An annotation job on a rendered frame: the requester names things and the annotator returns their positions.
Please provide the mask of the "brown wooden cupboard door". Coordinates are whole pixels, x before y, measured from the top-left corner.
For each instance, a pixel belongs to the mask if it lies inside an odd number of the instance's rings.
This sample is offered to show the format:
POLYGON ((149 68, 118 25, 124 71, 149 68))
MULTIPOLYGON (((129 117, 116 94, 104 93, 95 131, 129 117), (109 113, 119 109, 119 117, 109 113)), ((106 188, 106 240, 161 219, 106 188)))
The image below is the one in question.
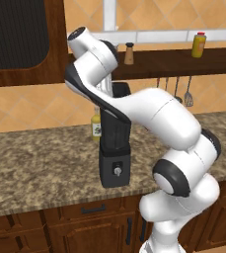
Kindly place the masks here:
POLYGON ((215 204, 189 221, 180 233, 179 242, 188 253, 226 245, 226 181, 219 186, 215 204))
POLYGON ((131 253, 135 212, 84 219, 49 228, 54 253, 131 253), (132 218, 130 245, 126 245, 127 218, 132 218))

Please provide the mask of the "yellow oil bottle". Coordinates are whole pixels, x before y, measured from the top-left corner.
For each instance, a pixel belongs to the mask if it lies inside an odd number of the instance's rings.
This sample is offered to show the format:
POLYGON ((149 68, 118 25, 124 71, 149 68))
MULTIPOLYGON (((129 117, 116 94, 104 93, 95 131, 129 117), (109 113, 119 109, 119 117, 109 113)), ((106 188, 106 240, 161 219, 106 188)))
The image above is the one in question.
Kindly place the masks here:
POLYGON ((102 136, 100 109, 95 108, 95 114, 91 118, 92 139, 99 141, 102 136))

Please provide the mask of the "grey hanging ladle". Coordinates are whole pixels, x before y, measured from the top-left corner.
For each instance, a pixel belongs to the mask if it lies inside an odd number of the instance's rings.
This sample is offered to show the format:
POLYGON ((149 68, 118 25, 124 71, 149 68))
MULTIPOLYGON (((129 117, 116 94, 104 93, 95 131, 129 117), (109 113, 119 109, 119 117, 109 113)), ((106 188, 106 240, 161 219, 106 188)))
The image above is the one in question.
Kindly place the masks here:
POLYGON ((177 79, 176 79, 176 86, 175 86, 174 97, 182 104, 183 103, 183 99, 177 95, 179 82, 180 82, 180 77, 178 76, 177 79))

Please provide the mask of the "black blender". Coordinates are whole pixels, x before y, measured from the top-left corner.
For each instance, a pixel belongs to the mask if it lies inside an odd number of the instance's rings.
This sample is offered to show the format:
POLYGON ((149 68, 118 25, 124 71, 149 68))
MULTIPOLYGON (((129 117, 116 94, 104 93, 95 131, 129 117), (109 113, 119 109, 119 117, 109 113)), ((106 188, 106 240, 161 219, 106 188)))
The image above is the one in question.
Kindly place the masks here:
POLYGON ((127 186, 130 181, 130 130, 104 110, 101 112, 99 169, 104 188, 127 186))

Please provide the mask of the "brown pepper shaker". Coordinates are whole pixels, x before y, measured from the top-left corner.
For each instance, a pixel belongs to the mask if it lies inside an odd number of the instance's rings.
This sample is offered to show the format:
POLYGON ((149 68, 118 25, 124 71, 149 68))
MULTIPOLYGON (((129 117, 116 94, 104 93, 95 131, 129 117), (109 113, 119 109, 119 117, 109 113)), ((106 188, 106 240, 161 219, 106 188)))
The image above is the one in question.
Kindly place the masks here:
POLYGON ((126 52, 125 52, 125 57, 124 57, 124 63, 126 65, 132 65, 134 63, 133 59, 133 42, 127 42, 126 44, 126 52))

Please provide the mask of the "grey hanging spatula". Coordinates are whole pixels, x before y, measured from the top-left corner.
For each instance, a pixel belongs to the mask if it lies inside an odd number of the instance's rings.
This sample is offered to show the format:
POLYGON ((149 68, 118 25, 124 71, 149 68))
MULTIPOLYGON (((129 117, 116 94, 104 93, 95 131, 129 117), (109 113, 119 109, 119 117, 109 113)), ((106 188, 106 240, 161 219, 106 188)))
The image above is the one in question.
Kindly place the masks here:
POLYGON ((184 95, 185 106, 186 107, 192 107, 193 106, 193 97, 192 97, 191 93, 189 92, 190 82, 191 82, 191 78, 188 79, 188 87, 187 87, 187 91, 184 95))

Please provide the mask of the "brown wooden cupboard run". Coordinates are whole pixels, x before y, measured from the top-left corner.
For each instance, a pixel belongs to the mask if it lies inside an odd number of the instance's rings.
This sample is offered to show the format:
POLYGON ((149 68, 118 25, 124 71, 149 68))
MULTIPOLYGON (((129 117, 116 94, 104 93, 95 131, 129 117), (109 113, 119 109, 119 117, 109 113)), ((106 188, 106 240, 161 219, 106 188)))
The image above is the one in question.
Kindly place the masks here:
POLYGON ((49 253, 42 211, 0 216, 0 253, 49 253))

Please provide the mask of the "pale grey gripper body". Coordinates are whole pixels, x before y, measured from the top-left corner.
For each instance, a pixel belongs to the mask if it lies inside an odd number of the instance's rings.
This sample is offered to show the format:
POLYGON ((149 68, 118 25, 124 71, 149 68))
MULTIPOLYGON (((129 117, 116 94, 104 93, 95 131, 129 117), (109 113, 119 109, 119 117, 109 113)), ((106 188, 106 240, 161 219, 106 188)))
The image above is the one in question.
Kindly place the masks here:
POLYGON ((98 97, 101 97, 103 95, 113 97, 112 76, 109 74, 105 78, 99 78, 96 88, 98 90, 97 92, 98 97))

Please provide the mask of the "yellow bottle with red cap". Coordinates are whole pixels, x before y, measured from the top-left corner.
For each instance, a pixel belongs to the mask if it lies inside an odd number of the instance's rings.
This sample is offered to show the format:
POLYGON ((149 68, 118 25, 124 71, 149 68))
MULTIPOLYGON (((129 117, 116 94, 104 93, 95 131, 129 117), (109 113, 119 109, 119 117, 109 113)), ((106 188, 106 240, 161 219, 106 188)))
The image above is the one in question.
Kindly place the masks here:
POLYGON ((201 58, 206 42, 205 32, 198 32, 194 38, 191 49, 191 56, 194 58, 201 58))

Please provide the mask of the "brown wooden drawer front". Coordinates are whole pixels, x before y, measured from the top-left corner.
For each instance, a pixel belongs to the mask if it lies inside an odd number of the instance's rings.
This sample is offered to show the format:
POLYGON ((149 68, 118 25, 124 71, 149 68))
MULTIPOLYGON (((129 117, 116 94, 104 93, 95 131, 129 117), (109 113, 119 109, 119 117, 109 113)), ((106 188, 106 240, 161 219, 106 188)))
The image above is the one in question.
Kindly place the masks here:
POLYGON ((85 216, 99 216, 120 211, 135 211, 137 209, 139 199, 140 199, 139 196, 128 196, 128 197, 101 200, 91 203, 71 205, 68 207, 62 207, 59 210, 62 218, 64 218, 65 220, 74 220, 76 218, 81 218, 85 216), (98 211, 86 214, 81 213, 81 208, 90 209, 99 207, 101 204, 106 205, 107 209, 105 211, 98 211))

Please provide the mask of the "dark wooden wall shelf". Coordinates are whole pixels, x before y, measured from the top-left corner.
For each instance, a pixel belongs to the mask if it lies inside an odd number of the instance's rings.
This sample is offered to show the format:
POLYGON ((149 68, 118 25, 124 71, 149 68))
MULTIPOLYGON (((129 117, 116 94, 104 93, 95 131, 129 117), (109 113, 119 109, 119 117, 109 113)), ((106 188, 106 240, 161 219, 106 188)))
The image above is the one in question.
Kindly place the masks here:
POLYGON ((201 58, 193 58, 190 49, 135 51, 133 65, 125 65, 124 57, 118 54, 113 80, 226 74, 226 47, 207 48, 201 58))

